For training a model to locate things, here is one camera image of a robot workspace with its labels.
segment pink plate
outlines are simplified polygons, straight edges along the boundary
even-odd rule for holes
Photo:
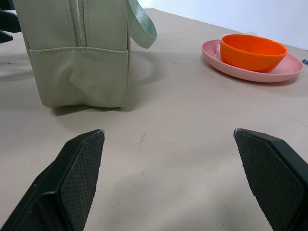
[[[268,73],[240,69],[235,66],[225,64],[215,57],[217,42],[218,40],[210,40],[203,44],[203,57],[212,67],[233,77],[254,82],[274,83],[294,78],[304,69],[304,64],[298,58],[289,53],[274,70]]]

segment bag strap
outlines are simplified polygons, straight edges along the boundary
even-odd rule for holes
[[[141,47],[150,48],[157,39],[154,23],[138,3],[138,0],[126,0],[129,31],[132,39]]]

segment white wall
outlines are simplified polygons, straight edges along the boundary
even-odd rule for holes
[[[307,0],[139,0],[183,17],[308,50]]]

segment table surface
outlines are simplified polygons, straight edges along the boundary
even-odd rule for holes
[[[0,225],[67,140],[103,128],[86,231],[271,230],[232,134],[280,137],[308,161],[307,67],[276,84],[227,76],[203,62],[201,46],[233,31],[147,12],[159,38],[149,50],[132,44],[129,109],[45,108],[22,35],[0,45]]]

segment light green bag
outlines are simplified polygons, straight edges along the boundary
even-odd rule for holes
[[[123,107],[130,36],[157,37],[137,0],[14,0],[38,92],[46,107]]]

